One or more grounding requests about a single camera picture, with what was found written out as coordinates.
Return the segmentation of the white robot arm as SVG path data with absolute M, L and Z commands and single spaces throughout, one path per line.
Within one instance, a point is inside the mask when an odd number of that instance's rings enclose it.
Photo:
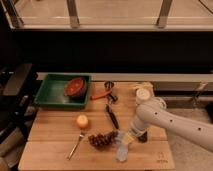
M 166 102 L 158 97 L 136 106 L 135 115 L 123 141 L 130 143 L 133 138 L 142 136 L 150 125 L 164 128 L 213 152 L 213 125 L 168 112 Z

